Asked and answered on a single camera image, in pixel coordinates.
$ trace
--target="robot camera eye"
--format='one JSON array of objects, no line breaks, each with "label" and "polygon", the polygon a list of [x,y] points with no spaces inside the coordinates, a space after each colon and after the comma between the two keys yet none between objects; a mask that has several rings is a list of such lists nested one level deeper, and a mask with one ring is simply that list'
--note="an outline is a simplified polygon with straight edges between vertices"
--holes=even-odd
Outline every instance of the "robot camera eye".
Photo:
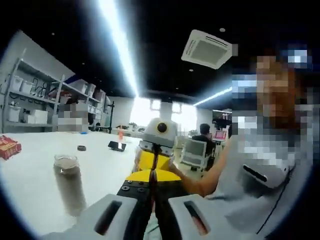
[{"label": "robot camera eye", "polygon": [[164,122],[159,123],[157,126],[157,130],[161,134],[164,134],[167,131],[167,129],[168,129],[167,124],[165,124]]}]

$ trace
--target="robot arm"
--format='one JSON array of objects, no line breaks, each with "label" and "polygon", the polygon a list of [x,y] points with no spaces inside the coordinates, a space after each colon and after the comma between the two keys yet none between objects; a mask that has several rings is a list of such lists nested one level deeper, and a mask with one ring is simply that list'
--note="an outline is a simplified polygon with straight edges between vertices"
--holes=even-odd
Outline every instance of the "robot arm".
[{"label": "robot arm", "polygon": [[[178,176],[161,169],[132,173],[117,195],[108,194],[86,209],[72,228],[42,239],[142,240],[152,212],[151,198],[163,240],[263,239],[234,229],[226,218],[211,211],[210,201],[188,195]],[[207,235],[199,233],[192,217],[202,221]]]}]

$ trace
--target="black screw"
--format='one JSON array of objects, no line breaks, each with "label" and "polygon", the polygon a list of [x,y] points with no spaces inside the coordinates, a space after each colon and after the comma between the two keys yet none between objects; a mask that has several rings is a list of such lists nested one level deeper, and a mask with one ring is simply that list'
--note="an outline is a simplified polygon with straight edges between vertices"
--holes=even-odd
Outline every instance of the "black screw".
[{"label": "black screw", "polygon": [[128,191],[129,189],[130,189],[130,187],[128,187],[128,186],[121,187],[121,190],[123,190],[123,191]]}]

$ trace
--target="person's hand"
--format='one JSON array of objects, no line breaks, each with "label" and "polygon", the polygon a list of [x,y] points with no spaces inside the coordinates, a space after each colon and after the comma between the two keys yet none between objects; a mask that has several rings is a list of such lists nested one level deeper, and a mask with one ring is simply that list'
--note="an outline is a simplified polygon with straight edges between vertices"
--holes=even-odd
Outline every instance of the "person's hand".
[{"label": "person's hand", "polygon": [[174,174],[176,174],[178,171],[178,168],[176,167],[176,165],[173,162],[172,163],[169,162],[169,171]]}]

